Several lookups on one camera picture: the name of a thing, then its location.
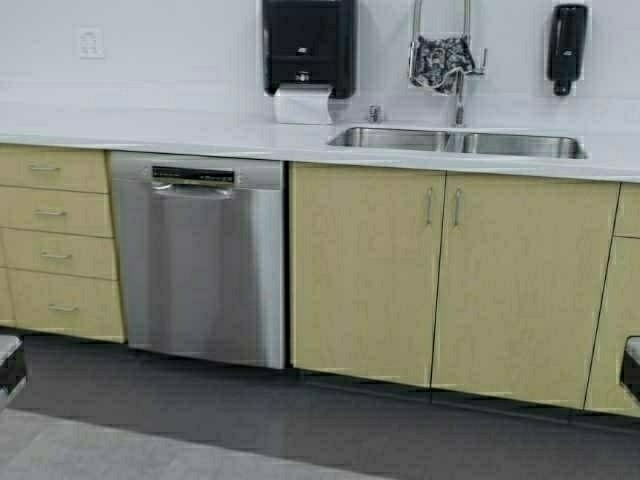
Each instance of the electrical outlet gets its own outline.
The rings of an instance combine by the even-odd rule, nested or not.
[[[104,58],[102,27],[76,27],[75,48],[78,58]]]

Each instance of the gray floor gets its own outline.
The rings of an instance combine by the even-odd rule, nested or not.
[[[93,478],[94,467],[142,479],[640,476],[638,435],[64,338],[28,337],[26,351],[31,382],[0,423],[2,480]]]

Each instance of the paper towel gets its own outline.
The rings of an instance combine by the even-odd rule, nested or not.
[[[329,125],[330,85],[282,85],[276,92],[274,107],[278,123]]]

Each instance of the dishwasher handle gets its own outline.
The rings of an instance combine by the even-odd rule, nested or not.
[[[203,200],[229,200],[233,189],[228,187],[203,187],[175,183],[152,182],[151,192],[165,198],[193,198]]]

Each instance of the stainless steel sink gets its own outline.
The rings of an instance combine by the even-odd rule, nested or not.
[[[329,145],[517,157],[577,159],[587,156],[580,142],[568,137],[451,133],[439,130],[350,128],[331,140]]]
[[[329,142],[334,147],[395,148],[444,152],[450,134],[428,130],[392,130],[385,128],[350,128]]]
[[[463,152],[569,159],[586,157],[580,142],[573,138],[494,133],[471,133],[465,135]]]

